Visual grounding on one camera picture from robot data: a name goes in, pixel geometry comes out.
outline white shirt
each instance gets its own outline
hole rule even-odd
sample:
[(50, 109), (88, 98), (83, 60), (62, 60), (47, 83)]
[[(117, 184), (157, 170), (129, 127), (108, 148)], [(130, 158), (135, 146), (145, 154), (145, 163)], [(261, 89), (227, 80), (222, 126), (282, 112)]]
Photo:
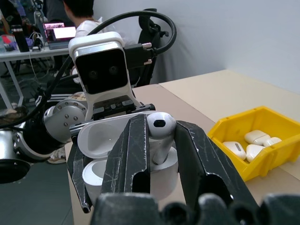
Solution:
[[(87, 36), (92, 30), (94, 30), (100, 24), (102, 24), (102, 17), (100, 17), (100, 19), (98, 21), (86, 20), (86, 21), (82, 22), (76, 29), (75, 38)], [(126, 38), (126, 36), (123, 32), (117, 31), (116, 28), (111, 25), (108, 27), (105, 27), (103, 30), (98, 32), (98, 34), (103, 33), (103, 32), (109, 32), (109, 31), (118, 32), (121, 35), (121, 37), (126, 45), (136, 44), (134, 41), (130, 40), (129, 38)]]

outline earbud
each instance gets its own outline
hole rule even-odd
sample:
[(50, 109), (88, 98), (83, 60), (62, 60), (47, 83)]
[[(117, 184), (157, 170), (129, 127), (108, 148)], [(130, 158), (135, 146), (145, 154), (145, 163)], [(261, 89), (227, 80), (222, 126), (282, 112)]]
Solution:
[(154, 112), (147, 117), (150, 138), (163, 140), (158, 147), (152, 161), (154, 164), (163, 164), (174, 142), (176, 120), (168, 113)]

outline laptop screen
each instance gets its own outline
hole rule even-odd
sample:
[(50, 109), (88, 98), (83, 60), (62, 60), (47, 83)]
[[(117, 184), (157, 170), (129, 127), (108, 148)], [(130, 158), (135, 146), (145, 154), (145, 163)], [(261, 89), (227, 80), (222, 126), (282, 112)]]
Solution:
[(63, 22), (44, 23), (48, 43), (56, 41), (69, 41), (75, 37), (76, 28), (67, 27)]

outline charging case lid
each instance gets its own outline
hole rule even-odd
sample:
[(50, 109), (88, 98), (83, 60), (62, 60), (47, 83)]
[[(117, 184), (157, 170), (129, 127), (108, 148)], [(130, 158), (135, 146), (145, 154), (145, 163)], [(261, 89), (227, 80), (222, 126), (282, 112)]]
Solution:
[(139, 114), (148, 115), (156, 112), (138, 112), (91, 122), (79, 132), (78, 147), (87, 157), (93, 159), (106, 158), (125, 129), (129, 119)]

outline yellow plastic container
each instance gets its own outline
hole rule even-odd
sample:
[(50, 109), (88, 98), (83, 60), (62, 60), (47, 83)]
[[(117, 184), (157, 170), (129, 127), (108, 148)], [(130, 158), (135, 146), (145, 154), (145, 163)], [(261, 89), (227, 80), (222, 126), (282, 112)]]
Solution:
[[(282, 142), (263, 149), (249, 163), (232, 153), (223, 142), (239, 142), (244, 150), (246, 133), (261, 130)], [(287, 161), (296, 161), (300, 154), (300, 123), (265, 106), (219, 120), (208, 134), (209, 138), (231, 159), (244, 181), (266, 176), (268, 171)]]

